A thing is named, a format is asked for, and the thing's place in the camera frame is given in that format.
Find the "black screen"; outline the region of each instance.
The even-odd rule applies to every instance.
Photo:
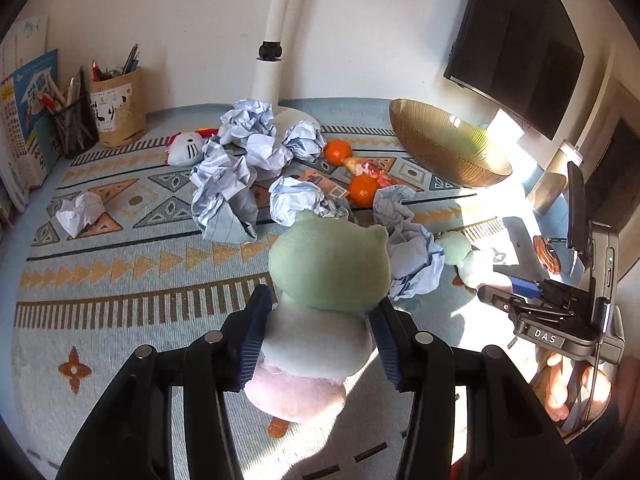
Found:
[[[444,75],[551,139],[583,59],[560,0],[469,0]]]

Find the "white wall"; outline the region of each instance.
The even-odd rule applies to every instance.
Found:
[[[616,73],[640,96],[640,52],[608,0],[562,0],[584,65],[558,134],[520,139],[546,167],[563,139],[576,140],[596,97],[612,41]],[[68,80],[82,62],[124,62],[138,42],[150,110],[245,97],[269,0],[30,0],[22,17],[48,12],[49,47]],[[466,0],[303,0],[287,17],[282,98],[409,97],[475,124],[496,107],[442,77]]]

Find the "rug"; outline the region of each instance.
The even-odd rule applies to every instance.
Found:
[[[219,124],[215,116],[208,124],[198,120],[186,115],[174,123],[183,130]],[[446,182],[420,167],[388,125],[380,126],[323,126],[322,133],[327,140],[347,140],[356,155],[412,186],[417,191],[410,202],[415,221],[428,230],[462,229],[473,243],[495,251],[496,264],[521,268],[513,235],[502,220],[506,217],[500,208],[506,206],[497,205],[504,201],[506,188],[479,192]],[[164,165],[169,138],[165,130],[151,127],[126,148],[96,147],[76,158],[33,239],[15,310],[14,388],[28,455],[47,479],[54,478],[86,416],[137,346],[151,344],[158,351],[186,346],[218,329],[229,312],[244,308],[259,283],[273,289],[268,251],[285,228],[269,216],[270,182],[253,188],[260,207],[256,243],[205,242],[191,219],[190,170]],[[322,158],[315,164],[295,160],[284,174],[297,176],[309,168],[343,185],[350,181],[344,168]],[[55,213],[63,200],[87,190],[101,196],[106,212],[71,239]],[[508,207],[513,209],[514,202]],[[370,222],[371,211],[354,214],[360,222]],[[508,216],[524,217],[527,221],[520,223],[530,224],[530,209]],[[533,234],[525,228],[516,238],[526,245]],[[513,327],[506,316],[454,286],[454,278],[455,270],[446,267],[436,291],[398,306],[411,312],[418,326],[451,345],[479,350],[498,344],[507,349]],[[470,330],[470,323],[478,330]],[[520,342],[509,352],[532,377],[532,346]],[[227,394],[245,478],[394,476],[412,396],[393,390],[376,355],[348,380],[346,407],[334,424],[292,424],[280,440],[267,436],[270,417],[254,408],[244,393]],[[466,428],[464,391],[459,393],[457,455],[464,452]],[[180,388],[174,388],[173,409],[175,477],[187,479]]]

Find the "paper pen holder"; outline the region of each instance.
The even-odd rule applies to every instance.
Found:
[[[90,81],[95,126],[104,148],[136,142],[146,131],[142,69],[106,81]]]
[[[53,120],[66,158],[76,158],[98,142],[98,130],[95,127],[87,92],[83,92],[78,100],[54,113]]]

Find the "white lamp arm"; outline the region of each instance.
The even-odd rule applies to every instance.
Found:
[[[279,43],[282,38],[284,19],[287,15],[287,5],[289,0],[271,0],[269,6],[269,17],[267,19],[267,31],[264,41]]]

